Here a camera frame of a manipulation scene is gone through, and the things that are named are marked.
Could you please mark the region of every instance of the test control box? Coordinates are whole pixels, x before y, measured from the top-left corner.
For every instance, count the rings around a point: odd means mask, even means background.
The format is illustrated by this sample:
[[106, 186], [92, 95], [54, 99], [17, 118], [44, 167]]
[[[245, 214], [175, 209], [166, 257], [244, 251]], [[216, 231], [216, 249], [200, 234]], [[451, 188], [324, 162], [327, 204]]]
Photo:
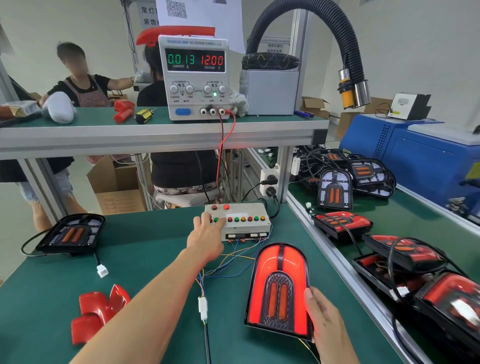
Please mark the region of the test control box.
[[222, 241], [259, 240], [270, 234], [270, 219], [263, 203], [205, 205], [212, 215], [212, 224], [219, 218], [227, 221], [222, 228]]
[[170, 119], [228, 119], [228, 40], [160, 35], [158, 43]]

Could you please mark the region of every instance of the qr code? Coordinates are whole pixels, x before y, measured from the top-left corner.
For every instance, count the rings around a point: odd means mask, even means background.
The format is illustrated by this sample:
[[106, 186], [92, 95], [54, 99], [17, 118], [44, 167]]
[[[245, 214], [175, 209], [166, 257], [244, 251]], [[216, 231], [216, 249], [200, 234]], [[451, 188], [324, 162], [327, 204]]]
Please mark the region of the qr code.
[[185, 3], [167, 0], [167, 15], [174, 18], [187, 19], [187, 9], [185, 8]]

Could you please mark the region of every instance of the black flexible hose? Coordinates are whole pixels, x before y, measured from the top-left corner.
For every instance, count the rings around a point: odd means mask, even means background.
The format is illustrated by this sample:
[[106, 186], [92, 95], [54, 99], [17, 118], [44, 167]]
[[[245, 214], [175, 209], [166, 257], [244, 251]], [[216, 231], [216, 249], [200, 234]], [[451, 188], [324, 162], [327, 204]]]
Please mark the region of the black flexible hose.
[[260, 40], [273, 20], [294, 9], [308, 10], [325, 22], [338, 43], [344, 67], [349, 68], [350, 79], [353, 84], [365, 81], [359, 45], [353, 27], [347, 16], [332, 0], [273, 1], [266, 7], [253, 26], [247, 46], [247, 54], [255, 53], [258, 50]]

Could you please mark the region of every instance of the red wire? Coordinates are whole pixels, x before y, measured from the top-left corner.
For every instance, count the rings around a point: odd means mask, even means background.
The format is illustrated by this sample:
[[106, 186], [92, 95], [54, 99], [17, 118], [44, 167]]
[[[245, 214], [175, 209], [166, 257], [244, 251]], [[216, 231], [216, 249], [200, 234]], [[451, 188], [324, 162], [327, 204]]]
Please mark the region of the red wire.
[[223, 150], [223, 143], [228, 139], [228, 137], [232, 134], [233, 132], [233, 129], [235, 129], [235, 124], [237, 123], [237, 118], [235, 117], [235, 114], [230, 111], [230, 110], [225, 110], [225, 113], [226, 114], [230, 114], [233, 116], [233, 125], [232, 125], [232, 130], [230, 130], [230, 132], [228, 133], [228, 135], [225, 137], [225, 139], [222, 140], [222, 142], [220, 143], [220, 148], [218, 150], [218, 166], [217, 166], [217, 169], [216, 169], [216, 187], [218, 188], [218, 190], [220, 191], [220, 186], [218, 184], [218, 177], [220, 175], [220, 165], [222, 163], [222, 150]]

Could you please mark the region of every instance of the hand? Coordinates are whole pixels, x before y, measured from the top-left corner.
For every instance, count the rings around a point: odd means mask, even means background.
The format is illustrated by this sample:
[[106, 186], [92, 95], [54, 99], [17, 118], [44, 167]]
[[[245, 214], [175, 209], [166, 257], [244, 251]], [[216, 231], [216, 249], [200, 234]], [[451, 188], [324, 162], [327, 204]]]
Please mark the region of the hand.
[[360, 364], [338, 309], [315, 287], [304, 297], [322, 364]]
[[196, 216], [193, 219], [193, 231], [187, 238], [187, 248], [199, 248], [206, 254], [206, 263], [217, 259], [223, 251], [223, 243], [220, 232], [227, 221], [219, 218], [211, 225], [212, 216], [208, 212], [202, 214], [202, 218]]

